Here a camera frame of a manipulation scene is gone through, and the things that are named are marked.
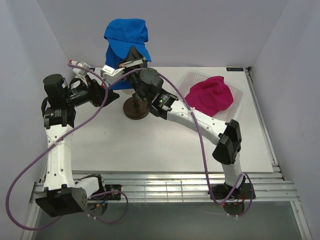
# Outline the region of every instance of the black label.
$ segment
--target black label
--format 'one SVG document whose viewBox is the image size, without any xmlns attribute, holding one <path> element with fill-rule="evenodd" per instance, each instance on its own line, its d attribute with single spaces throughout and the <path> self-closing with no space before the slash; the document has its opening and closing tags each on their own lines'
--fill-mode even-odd
<svg viewBox="0 0 320 240">
<path fill-rule="evenodd" d="M 227 67 L 226 70 L 228 72 L 243 72 L 244 68 L 243 67 Z"/>
</svg>

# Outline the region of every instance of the blue cap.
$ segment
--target blue cap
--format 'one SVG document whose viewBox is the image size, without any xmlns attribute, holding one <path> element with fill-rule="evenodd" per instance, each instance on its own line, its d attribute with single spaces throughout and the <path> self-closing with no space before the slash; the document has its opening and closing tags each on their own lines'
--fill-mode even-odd
<svg viewBox="0 0 320 240">
<path fill-rule="evenodd" d="M 131 46 L 135 48 L 151 62 L 151 57 L 146 49 L 145 43 L 148 39 L 146 21 L 143 19 L 115 19 L 105 29 L 104 38 L 108 40 L 109 46 L 121 59 L 125 59 Z"/>
</svg>

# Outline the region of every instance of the basket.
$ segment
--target basket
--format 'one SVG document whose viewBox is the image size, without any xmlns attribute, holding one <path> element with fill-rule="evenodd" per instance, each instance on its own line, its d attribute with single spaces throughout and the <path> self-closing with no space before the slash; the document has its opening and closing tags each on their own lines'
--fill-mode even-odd
<svg viewBox="0 0 320 240">
<path fill-rule="evenodd" d="M 193 71 L 193 70 L 188 71 L 180 80 L 181 84 L 178 87 L 178 89 L 185 97 L 190 92 L 190 88 L 193 85 L 200 83 L 204 80 L 207 80 L 210 77 L 212 76 L 203 74 L 198 71 Z M 210 117 L 214 117 L 215 119 L 229 122 L 231 119 L 236 120 L 238 118 L 239 113 L 241 111 L 241 107 L 242 107 L 244 92 L 240 88 L 228 82 L 224 82 L 224 83 L 230 88 L 230 91 L 233 96 L 233 103 L 228 107 L 228 109 L 224 111 L 219 111 L 217 114 Z"/>
</svg>

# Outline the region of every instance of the white wall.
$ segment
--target white wall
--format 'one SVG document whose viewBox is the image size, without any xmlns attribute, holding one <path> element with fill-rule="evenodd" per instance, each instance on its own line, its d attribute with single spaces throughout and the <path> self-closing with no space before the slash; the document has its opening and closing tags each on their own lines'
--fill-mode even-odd
<svg viewBox="0 0 320 240">
<path fill-rule="evenodd" d="M 46 148 L 42 80 L 71 72 L 36 0 L 0 1 L 0 32 L 0 238 L 16 240 L 22 230 L 7 217 L 5 197 L 16 175 Z M 31 168 L 14 188 L 10 206 L 20 223 L 26 219 L 32 187 L 44 162 Z"/>
<path fill-rule="evenodd" d="M 255 64 L 253 82 L 281 170 L 320 236 L 320 2 L 290 0 Z"/>
<path fill-rule="evenodd" d="M 69 59 L 105 62 L 105 29 L 142 18 L 153 66 L 252 66 L 288 0 L 37 0 Z"/>
</svg>

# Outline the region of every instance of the white table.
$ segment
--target white table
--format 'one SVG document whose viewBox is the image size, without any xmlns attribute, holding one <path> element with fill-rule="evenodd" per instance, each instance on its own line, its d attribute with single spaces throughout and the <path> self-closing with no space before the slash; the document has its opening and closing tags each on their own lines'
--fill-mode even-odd
<svg viewBox="0 0 320 240">
<path fill-rule="evenodd" d="M 269 154 L 258 115 L 244 72 L 228 72 L 225 67 L 155 67 L 176 86 L 189 70 L 211 76 L 223 76 L 226 82 L 243 90 L 243 105 L 238 121 L 242 134 L 240 152 L 244 172 L 272 172 Z M 175 94 L 165 83 L 163 88 Z M 185 172 L 204 171 L 199 137 L 196 132 L 149 114 L 141 120 L 130 120 L 123 104 L 130 96 L 117 91 L 120 98 L 102 109 L 98 116 L 74 133 L 72 169 L 108 172 Z M 75 125 L 97 109 L 90 103 L 76 108 Z M 222 172 L 221 164 L 212 157 L 215 146 L 204 138 L 210 172 Z"/>
</svg>

